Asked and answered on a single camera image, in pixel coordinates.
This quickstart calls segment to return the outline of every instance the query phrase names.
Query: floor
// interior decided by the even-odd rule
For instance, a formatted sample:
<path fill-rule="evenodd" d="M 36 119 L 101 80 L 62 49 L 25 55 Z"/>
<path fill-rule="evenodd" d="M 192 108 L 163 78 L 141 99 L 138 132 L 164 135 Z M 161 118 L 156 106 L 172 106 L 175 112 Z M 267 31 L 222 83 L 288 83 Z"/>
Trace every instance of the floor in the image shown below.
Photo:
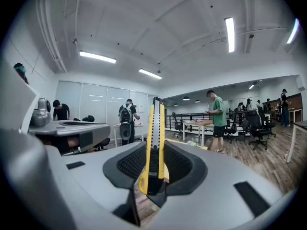
<path fill-rule="evenodd" d="M 299 186 L 307 161 L 307 134 L 297 130 L 291 161 L 290 163 L 285 162 L 284 156 L 290 149 L 292 132 L 293 125 L 282 127 L 278 124 L 273 129 L 276 138 L 270 137 L 268 139 L 267 150 L 264 150 L 264 147 L 259 145 L 253 151 L 253 144 L 251 146 L 248 145 L 249 138 L 245 142 L 234 139 L 232 144 L 229 143 L 228 139 L 224 139 L 224 155 L 240 160 L 255 172 L 274 183 L 285 194 Z M 166 131 L 165 138 L 182 141 L 182 135 L 177 138 L 172 131 Z M 186 133 L 185 142 L 189 140 L 198 144 L 201 143 L 201 138 L 198 135 Z M 206 136 L 204 145 L 211 150 L 212 137 Z M 112 142 L 107 146 L 108 149 L 113 147 L 115 147 L 115 144 Z M 138 190 L 137 184 L 134 191 L 141 226 L 144 226 L 154 217 L 159 207 Z"/>

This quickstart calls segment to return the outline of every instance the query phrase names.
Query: ceiling light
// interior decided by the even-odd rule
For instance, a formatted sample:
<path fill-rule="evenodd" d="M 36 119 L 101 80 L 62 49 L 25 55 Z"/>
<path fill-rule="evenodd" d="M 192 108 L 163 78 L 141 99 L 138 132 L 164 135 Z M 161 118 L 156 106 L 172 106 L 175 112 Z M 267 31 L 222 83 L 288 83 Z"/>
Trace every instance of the ceiling light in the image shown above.
<path fill-rule="evenodd" d="M 235 24 L 233 18 L 226 18 L 226 28 L 227 28 L 227 35 L 228 35 L 228 47 L 229 53 L 234 52 L 235 50 Z"/>
<path fill-rule="evenodd" d="M 153 74 L 153 73 L 151 73 L 151 72 L 148 72 L 148 71 L 146 71 L 146 70 L 144 70 L 144 69 L 140 69 L 139 72 L 144 73 L 144 74 L 147 74 L 147 75 L 149 75 L 149 76 L 152 76 L 152 77 L 154 77 L 154 78 L 156 78 L 156 79 L 161 79 L 161 78 L 162 78 L 162 77 L 160 77 L 160 76 L 158 76 L 158 75 L 155 75 L 155 74 Z"/>
<path fill-rule="evenodd" d="M 84 52 L 84 51 L 80 51 L 80 55 L 85 56 L 85 57 L 89 57 L 89 58 L 104 60 L 104 61 L 107 61 L 107 62 L 110 62 L 110 63 L 113 63 L 113 64 L 116 63 L 116 59 L 106 57 L 106 56 L 95 55 L 95 54 L 87 53 L 87 52 Z"/>
<path fill-rule="evenodd" d="M 294 36 L 297 32 L 298 26 L 299 26 L 299 21 L 298 21 L 298 19 L 295 19 L 294 27 L 293 27 L 291 35 L 290 35 L 290 37 L 287 41 L 288 44 L 290 44 L 292 42 L 292 40 L 293 40 L 293 38 L 294 38 Z"/>

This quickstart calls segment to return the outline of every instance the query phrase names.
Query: green t-shirt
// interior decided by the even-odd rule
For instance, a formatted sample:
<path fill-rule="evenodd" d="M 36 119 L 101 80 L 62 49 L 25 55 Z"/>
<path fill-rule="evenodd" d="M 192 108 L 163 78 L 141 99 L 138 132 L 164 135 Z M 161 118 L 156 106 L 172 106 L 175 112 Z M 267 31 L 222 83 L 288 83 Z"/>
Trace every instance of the green t-shirt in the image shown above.
<path fill-rule="evenodd" d="M 226 121 L 226 111 L 224 108 L 224 101 L 221 97 L 217 97 L 213 104 L 213 110 L 223 111 L 222 113 L 213 114 L 213 124 L 214 126 L 225 126 L 227 125 Z"/>

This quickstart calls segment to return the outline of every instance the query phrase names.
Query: ceiling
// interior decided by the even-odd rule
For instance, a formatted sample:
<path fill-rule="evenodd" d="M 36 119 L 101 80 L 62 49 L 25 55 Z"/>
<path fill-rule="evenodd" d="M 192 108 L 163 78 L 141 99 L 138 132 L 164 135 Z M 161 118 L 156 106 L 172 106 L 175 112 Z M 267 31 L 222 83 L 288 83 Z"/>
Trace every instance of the ceiling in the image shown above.
<path fill-rule="evenodd" d="M 230 101 L 234 96 L 238 96 L 241 93 L 247 92 L 249 97 L 259 96 L 259 89 L 263 88 L 267 84 L 279 83 L 284 80 L 288 80 L 289 77 L 279 77 L 279 78 L 269 78 L 259 81 L 255 84 L 255 86 L 250 90 L 250 86 L 254 83 L 253 81 L 249 82 L 241 82 L 233 85 L 222 86 L 218 88 L 212 88 L 217 96 L 220 96 L 225 101 Z M 163 103 L 165 106 L 174 106 L 177 103 L 179 106 L 189 105 L 195 103 L 196 100 L 200 100 L 201 103 L 208 102 L 207 99 L 207 91 L 202 90 L 193 93 L 185 93 L 183 95 L 174 96 L 171 98 L 163 99 Z M 183 97 L 188 96 L 190 98 L 189 101 L 184 101 Z"/>
<path fill-rule="evenodd" d="M 226 66 L 236 69 L 250 58 L 257 64 L 290 58 L 282 45 L 295 19 L 283 0 L 52 0 L 51 8 L 68 71 L 157 88 L 171 88 L 193 71 L 218 74 Z M 227 17 L 235 21 L 236 50 L 231 54 Z M 116 58 L 117 63 L 78 57 L 75 38 L 78 50 Z M 230 58 L 231 66 L 226 64 Z M 161 70 L 163 79 L 143 75 L 140 68 Z"/>

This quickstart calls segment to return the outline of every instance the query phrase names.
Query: man in green shirt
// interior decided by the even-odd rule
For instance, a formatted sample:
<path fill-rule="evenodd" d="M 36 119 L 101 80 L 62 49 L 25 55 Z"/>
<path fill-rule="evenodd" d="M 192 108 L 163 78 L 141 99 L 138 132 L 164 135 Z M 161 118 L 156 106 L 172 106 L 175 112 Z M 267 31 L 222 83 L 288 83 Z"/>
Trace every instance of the man in green shirt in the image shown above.
<path fill-rule="evenodd" d="M 213 115 L 213 144 L 212 151 L 223 153 L 223 136 L 227 125 L 226 110 L 224 107 L 224 101 L 221 97 L 218 97 L 213 90 L 207 92 L 207 97 L 213 103 L 213 111 L 208 111 L 208 114 Z"/>

